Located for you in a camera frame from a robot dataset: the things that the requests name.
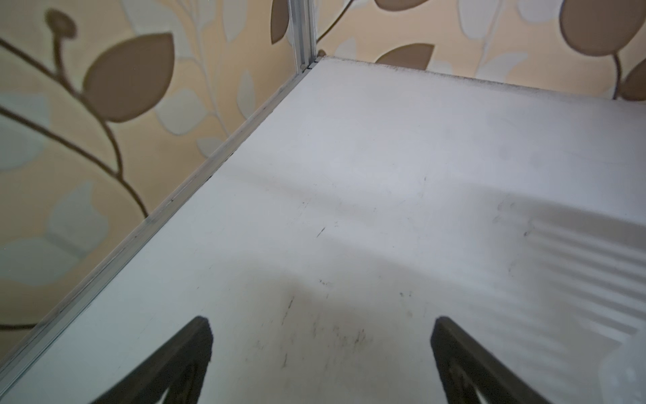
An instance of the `white table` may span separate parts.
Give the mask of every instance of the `white table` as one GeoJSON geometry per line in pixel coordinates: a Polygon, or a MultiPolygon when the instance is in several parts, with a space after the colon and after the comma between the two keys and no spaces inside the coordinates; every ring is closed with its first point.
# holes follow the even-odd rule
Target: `white table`
{"type": "Polygon", "coordinates": [[[326,58],[3,404],[88,403],[195,315],[201,403],[441,403],[442,314],[609,404],[646,386],[645,179],[643,105],[326,58]]]}

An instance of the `scuff mark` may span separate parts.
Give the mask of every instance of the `scuff mark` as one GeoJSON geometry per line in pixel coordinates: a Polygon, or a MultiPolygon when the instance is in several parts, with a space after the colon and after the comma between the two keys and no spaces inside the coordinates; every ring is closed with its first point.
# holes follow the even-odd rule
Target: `scuff mark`
{"type": "Polygon", "coordinates": [[[287,318],[287,314],[289,313],[289,309],[291,308],[291,304],[294,303],[294,297],[291,297],[291,300],[289,301],[289,305],[287,306],[287,310],[285,311],[285,315],[283,316],[283,321],[280,322],[280,325],[285,324],[285,319],[287,318]]]}

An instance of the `brown leaf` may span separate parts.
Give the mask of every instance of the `brown leaf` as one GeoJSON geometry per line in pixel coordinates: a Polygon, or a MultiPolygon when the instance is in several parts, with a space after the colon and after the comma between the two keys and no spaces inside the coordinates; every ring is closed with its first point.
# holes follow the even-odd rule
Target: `brown leaf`
{"type": "Polygon", "coordinates": [[[628,74],[621,84],[619,94],[627,101],[646,101],[646,59],[628,74]]]}
{"type": "Polygon", "coordinates": [[[162,99],[174,64],[172,34],[128,39],[96,58],[83,79],[83,96],[103,119],[129,121],[162,99]]]}
{"type": "Polygon", "coordinates": [[[428,62],[431,61],[433,49],[435,49],[435,45],[429,43],[412,43],[391,50],[377,59],[375,63],[426,70],[428,62]]]}
{"type": "Polygon", "coordinates": [[[386,11],[402,11],[417,7],[428,0],[375,0],[379,8],[386,11]]]}
{"type": "Polygon", "coordinates": [[[289,7],[287,0],[274,0],[271,5],[271,43],[280,41],[287,32],[289,7]]]}
{"type": "Polygon", "coordinates": [[[646,20],[644,0],[564,0],[561,33],[568,45],[588,56],[617,53],[646,20]]]}

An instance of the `table surface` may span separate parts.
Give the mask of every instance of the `table surface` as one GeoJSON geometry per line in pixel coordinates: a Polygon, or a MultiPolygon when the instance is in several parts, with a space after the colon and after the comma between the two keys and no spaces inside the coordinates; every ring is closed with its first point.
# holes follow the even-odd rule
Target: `table surface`
{"type": "Polygon", "coordinates": [[[3,404],[88,403],[195,315],[200,403],[445,402],[439,315],[554,403],[643,401],[645,154],[643,105],[325,58],[3,404]]]}

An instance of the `wallpaper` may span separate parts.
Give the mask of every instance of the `wallpaper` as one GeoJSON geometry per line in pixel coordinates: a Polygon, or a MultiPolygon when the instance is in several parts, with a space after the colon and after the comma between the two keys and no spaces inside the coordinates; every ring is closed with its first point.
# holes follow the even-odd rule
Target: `wallpaper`
{"type": "Polygon", "coordinates": [[[287,0],[0,5],[0,356],[295,70],[287,0]]]}
{"type": "Polygon", "coordinates": [[[646,100],[645,0],[314,0],[319,54],[646,100]]]}

